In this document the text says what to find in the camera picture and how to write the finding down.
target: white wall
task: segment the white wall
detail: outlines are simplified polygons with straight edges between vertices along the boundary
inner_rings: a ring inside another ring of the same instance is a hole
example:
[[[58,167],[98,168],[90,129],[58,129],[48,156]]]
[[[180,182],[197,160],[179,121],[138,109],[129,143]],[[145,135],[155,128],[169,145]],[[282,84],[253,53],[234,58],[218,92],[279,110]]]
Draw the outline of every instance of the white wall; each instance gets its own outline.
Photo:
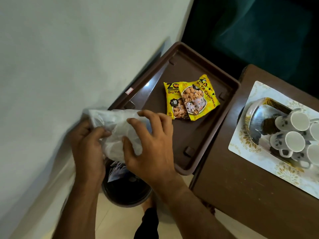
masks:
[[[65,167],[67,150],[50,175],[83,108],[108,107],[165,40],[164,50],[179,40],[191,4],[1,0],[0,235],[13,232],[49,178]],[[68,186],[63,193],[55,188],[55,213]]]

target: decorative mat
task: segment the decorative mat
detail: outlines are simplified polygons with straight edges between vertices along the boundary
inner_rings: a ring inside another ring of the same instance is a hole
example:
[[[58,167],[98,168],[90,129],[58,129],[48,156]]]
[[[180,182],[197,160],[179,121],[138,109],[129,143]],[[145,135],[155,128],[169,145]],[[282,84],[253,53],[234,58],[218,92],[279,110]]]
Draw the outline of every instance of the decorative mat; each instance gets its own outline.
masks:
[[[319,113],[315,110],[290,99],[277,90],[259,81],[256,81],[250,92],[228,149],[319,199],[319,167],[315,165],[312,165],[311,169],[293,167],[284,160],[274,157],[266,150],[260,148],[250,139],[245,128],[245,116],[249,106],[256,100],[263,97],[272,98],[292,110],[301,108],[302,112],[306,113],[310,119],[319,118]]]

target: teacup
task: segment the teacup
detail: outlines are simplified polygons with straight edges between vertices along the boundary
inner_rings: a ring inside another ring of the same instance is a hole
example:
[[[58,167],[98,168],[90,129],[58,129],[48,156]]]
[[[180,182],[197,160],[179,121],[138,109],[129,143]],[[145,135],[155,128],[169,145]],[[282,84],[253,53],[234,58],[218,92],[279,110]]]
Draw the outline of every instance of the teacup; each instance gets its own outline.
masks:
[[[305,131],[310,126],[309,117],[301,112],[301,108],[294,109],[287,116],[275,119],[276,127],[281,131]]]
[[[319,165],[319,145],[309,144],[299,153],[293,153],[291,158],[297,162],[307,162],[308,166],[303,166],[301,163],[301,167],[308,169],[310,165],[313,163],[314,165]]]
[[[300,133],[295,131],[281,131],[277,132],[270,137],[270,145],[279,150],[279,154],[284,158],[290,158],[293,152],[301,152],[306,145],[305,139]]]
[[[300,132],[300,134],[305,140],[319,141],[319,123],[314,123],[317,121],[317,119],[313,119],[311,121],[313,123],[310,125],[310,127],[306,131]]]

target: brown table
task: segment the brown table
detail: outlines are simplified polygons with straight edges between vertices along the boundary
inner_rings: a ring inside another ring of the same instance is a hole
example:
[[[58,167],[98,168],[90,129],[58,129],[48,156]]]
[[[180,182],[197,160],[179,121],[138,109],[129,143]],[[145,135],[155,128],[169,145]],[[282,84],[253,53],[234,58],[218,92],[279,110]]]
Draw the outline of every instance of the brown table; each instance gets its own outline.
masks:
[[[319,111],[316,98],[248,65],[241,75],[235,103],[191,189],[202,200],[269,239],[319,238],[317,198],[228,150],[238,116],[256,80]]]

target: floor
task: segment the floor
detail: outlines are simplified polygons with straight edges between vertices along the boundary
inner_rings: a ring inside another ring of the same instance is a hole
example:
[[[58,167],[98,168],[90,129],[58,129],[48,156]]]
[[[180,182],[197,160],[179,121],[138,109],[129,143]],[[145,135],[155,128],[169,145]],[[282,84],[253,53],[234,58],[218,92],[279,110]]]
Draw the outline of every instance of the floor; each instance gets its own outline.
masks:
[[[187,185],[193,176],[183,176]],[[95,238],[96,239],[133,239],[136,229],[141,224],[143,210],[140,206],[134,208],[121,208],[113,205],[107,200],[103,193],[99,194],[96,213]],[[164,205],[158,203],[158,233],[159,238],[181,239],[181,234],[170,217]],[[216,218],[233,234],[236,238],[245,239],[265,239],[265,237],[254,232],[238,221],[232,219],[219,210],[216,210]],[[42,239],[50,239],[53,233],[50,231]]]

